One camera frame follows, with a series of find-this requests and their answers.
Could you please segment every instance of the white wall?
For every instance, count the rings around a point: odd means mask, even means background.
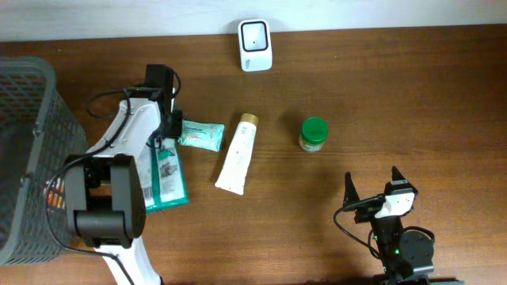
[[[0,40],[507,23],[507,0],[0,0]]]

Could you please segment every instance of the gray plastic crate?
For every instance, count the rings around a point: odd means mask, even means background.
[[[46,182],[69,154],[88,148],[85,132],[56,92],[51,65],[0,57],[0,266],[50,261],[63,250],[44,223]],[[50,192],[51,228],[65,244],[65,193]]]

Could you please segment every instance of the beige cap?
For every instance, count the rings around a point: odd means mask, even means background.
[[[252,115],[249,113],[244,113],[243,115],[241,115],[240,121],[252,123],[255,125],[255,127],[257,126],[257,124],[259,124],[259,118],[257,118],[257,116],[255,116],[255,115]]]

